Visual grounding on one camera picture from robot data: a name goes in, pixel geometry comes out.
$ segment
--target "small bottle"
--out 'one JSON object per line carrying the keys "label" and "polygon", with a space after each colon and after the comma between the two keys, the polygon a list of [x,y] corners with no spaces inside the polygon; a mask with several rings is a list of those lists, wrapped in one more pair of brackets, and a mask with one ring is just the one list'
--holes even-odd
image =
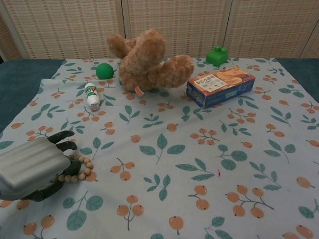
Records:
{"label": "small bottle", "polygon": [[97,88],[94,84],[88,83],[84,87],[86,101],[92,111],[97,111],[100,108],[100,97]]}

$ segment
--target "snack box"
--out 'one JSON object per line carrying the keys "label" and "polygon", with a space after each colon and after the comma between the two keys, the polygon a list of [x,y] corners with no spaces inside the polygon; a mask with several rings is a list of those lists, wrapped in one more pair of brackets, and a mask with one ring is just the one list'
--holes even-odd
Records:
{"label": "snack box", "polygon": [[190,79],[186,94],[205,109],[251,91],[255,79],[252,74],[233,66]]}

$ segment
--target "brown plush toy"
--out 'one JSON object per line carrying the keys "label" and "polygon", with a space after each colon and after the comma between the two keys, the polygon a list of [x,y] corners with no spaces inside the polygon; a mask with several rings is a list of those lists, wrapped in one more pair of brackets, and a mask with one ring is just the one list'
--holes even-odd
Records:
{"label": "brown plush toy", "polygon": [[119,77],[122,85],[139,96],[151,89],[179,87],[194,71],[194,63],[187,55],[177,55],[162,63],[166,43],[155,29],[133,39],[111,35],[107,42],[110,50],[121,59]]}

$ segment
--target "wicker screen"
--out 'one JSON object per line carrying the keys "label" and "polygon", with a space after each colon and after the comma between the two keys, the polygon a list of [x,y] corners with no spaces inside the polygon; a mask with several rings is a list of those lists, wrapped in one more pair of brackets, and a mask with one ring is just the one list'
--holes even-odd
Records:
{"label": "wicker screen", "polygon": [[205,56],[222,43],[231,1],[225,0],[122,0],[127,37],[149,28],[166,38],[166,56]]}
{"label": "wicker screen", "polygon": [[302,58],[319,58],[319,21],[302,54]]}
{"label": "wicker screen", "polygon": [[110,56],[106,37],[124,25],[118,24],[116,0],[3,2],[30,58]]}
{"label": "wicker screen", "polygon": [[0,50],[4,60],[21,59],[21,55],[15,45],[12,35],[9,32],[3,18],[0,15]]}
{"label": "wicker screen", "polygon": [[319,0],[233,0],[225,45],[230,57],[300,57]]}

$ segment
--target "green lego brick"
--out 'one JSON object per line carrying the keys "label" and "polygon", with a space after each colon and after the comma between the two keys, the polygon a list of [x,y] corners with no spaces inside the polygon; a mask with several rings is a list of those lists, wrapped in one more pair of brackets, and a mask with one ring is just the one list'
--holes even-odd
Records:
{"label": "green lego brick", "polygon": [[227,60],[227,48],[221,47],[220,45],[215,46],[214,50],[211,50],[206,56],[206,61],[217,67],[219,67],[221,64],[226,63]]}

